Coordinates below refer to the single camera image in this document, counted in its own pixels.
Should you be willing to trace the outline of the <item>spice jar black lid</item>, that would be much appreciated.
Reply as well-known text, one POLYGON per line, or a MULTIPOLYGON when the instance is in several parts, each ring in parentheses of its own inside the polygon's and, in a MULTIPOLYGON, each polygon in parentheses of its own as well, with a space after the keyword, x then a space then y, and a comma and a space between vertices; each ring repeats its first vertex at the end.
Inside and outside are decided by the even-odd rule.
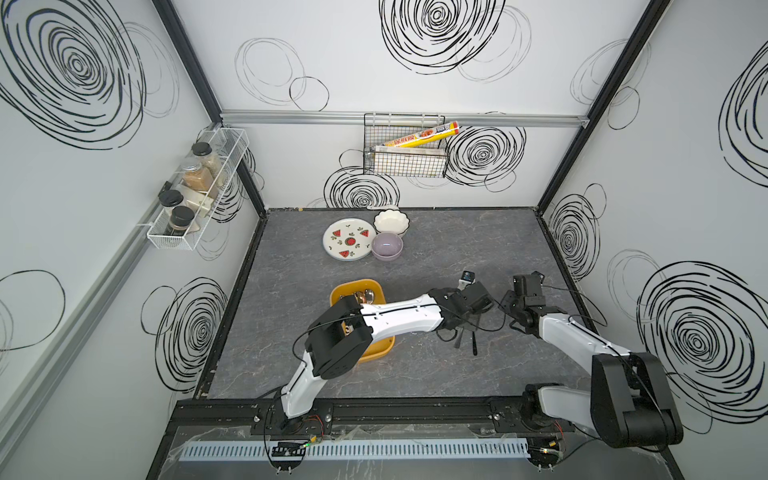
POLYGON ((211 172, 214 179, 220 175, 223 163, 210 143, 204 141, 196 142, 192 145, 191 151, 200 163, 211 172))

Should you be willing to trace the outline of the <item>aluminium wall rail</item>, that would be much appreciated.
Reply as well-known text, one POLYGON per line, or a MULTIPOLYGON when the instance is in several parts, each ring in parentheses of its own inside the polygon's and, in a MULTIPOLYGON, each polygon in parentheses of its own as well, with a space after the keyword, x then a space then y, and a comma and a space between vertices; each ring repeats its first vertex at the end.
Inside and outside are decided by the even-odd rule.
POLYGON ((457 121, 460 125, 525 128, 581 128, 590 123, 585 115, 490 113, 388 113, 355 111, 224 110, 227 124, 287 125, 385 125, 426 126, 438 120, 457 121))

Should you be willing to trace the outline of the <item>brown spice jar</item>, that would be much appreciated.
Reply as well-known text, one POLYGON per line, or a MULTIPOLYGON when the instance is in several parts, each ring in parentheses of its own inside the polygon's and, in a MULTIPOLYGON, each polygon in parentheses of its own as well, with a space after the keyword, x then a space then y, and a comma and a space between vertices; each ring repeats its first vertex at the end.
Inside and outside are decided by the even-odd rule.
POLYGON ((215 186, 211 172, 197 158, 185 158, 181 162, 180 168, 183 174, 183 182, 192 190, 210 193, 215 186))

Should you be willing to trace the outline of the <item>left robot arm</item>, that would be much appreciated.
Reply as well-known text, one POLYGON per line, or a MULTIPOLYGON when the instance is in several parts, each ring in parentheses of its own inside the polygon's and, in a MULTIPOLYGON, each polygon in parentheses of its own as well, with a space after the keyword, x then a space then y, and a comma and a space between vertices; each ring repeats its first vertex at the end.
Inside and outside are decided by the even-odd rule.
POLYGON ((302 335, 299 366, 280 393, 285 417, 310 412, 327 381, 351 371, 372 344, 403 334, 475 325, 474 318, 493 305, 493 297, 480 282, 462 289, 433 288, 386 304, 361 304, 353 297, 337 301, 302 335))

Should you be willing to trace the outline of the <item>yellow storage box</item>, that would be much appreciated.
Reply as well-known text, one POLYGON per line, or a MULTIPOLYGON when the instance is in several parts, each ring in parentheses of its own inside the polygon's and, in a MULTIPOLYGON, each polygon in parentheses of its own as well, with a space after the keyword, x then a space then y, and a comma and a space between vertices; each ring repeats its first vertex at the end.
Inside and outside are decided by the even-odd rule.
MULTIPOLYGON (((336 286, 329 297, 330 305, 334 306, 348 296, 354 297, 361 304, 387 303, 382 286, 373 279, 361 279, 336 286)), ((386 356, 393 349, 395 341, 395 337, 388 337, 372 343, 358 363, 363 364, 386 356)))

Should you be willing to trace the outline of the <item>yellow foil roll box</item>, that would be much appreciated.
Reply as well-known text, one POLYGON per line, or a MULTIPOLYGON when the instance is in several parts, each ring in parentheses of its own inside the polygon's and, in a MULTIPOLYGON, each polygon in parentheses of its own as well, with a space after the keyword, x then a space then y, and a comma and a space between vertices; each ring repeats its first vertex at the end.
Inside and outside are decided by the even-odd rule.
POLYGON ((417 133, 409 134, 398 139, 387 141, 383 143, 383 146, 393 148, 415 148, 457 135, 459 130, 460 126, 457 122, 450 122, 447 124, 431 127, 417 133))

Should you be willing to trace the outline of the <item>clear wall shelf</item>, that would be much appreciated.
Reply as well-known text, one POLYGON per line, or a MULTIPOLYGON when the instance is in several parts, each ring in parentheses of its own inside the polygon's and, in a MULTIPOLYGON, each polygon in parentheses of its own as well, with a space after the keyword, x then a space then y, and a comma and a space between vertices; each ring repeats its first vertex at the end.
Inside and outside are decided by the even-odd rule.
POLYGON ((210 258, 223 252, 230 223, 247 199, 238 168, 248 146, 242 129, 217 127, 199 134, 158 194, 160 212, 147 232, 154 247, 196 250, 210 258))

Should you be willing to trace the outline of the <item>purple bowl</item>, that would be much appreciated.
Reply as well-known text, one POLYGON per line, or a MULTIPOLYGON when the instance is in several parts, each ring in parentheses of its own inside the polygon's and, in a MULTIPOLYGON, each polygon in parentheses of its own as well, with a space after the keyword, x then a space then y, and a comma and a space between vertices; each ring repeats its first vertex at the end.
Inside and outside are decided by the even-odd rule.
POLYGON ((377 260, 394 261, 401 256, 404 242, 397 234, 381 232, 374 237, 371 249, 377 260))

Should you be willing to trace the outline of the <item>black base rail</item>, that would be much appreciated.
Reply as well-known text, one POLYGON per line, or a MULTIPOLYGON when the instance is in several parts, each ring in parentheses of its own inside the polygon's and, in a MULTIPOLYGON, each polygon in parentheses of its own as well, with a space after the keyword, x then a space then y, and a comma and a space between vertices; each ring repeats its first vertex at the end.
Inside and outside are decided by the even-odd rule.
POLYGON ((295 418, 287 417, 277 399, 192 399, 178 402, 169 420, 170 427, 244 426, 251 435, 277 439, 406 425, 464 425, 532 436, 587 428, 573 420, 534 414, 525 396, 320 398, 309 412, 295 418))

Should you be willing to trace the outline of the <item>white scalloped bowl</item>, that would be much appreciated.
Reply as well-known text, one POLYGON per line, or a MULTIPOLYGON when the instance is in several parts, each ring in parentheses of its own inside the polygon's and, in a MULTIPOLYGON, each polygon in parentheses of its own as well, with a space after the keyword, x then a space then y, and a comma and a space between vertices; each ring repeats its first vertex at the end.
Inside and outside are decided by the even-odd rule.
POLYGON ((382 210, 374 218, 374 227, 378 233, 392 233, 402 237, 410 227, 410 219, 400 210, 382 210))

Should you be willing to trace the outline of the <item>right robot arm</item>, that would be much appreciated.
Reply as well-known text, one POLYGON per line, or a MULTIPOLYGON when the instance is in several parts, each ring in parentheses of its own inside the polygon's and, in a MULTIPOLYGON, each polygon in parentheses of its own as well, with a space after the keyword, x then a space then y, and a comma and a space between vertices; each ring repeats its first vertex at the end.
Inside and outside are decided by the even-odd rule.
POLYGON ((648 352, 633 352, 581 325, 549 305, 543 275, 513 277, 500 309, 526 334, 558 348, 590 376, 590 389, 555 383, 529 384, 522 418, 533 428, 564 420, 596 433, 613 448, 664 448, 684 438, 684 427, 662 362, 648 352))

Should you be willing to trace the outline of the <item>front black lid jar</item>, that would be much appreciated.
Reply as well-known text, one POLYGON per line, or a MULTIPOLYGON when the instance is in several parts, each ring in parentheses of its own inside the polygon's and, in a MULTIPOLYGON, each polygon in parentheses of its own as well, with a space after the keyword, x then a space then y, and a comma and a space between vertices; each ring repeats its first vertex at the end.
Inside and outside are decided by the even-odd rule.
POLYGON ((184 236, 195 218, 194 211, 187 206, 176 206, 171 210, 164 234, 166 236, 184 236))

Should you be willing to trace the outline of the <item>watermelon pattern plate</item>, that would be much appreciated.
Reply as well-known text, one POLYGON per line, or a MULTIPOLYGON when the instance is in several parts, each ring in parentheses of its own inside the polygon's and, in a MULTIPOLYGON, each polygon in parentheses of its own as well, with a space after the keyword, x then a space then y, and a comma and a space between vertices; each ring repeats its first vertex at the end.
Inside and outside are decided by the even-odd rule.
POLYGON ((327 227, 322 235, 322 245, 335 260, 361 260, 371 253, 376 234, 374 226, 363 219, 341 219, 327 227))

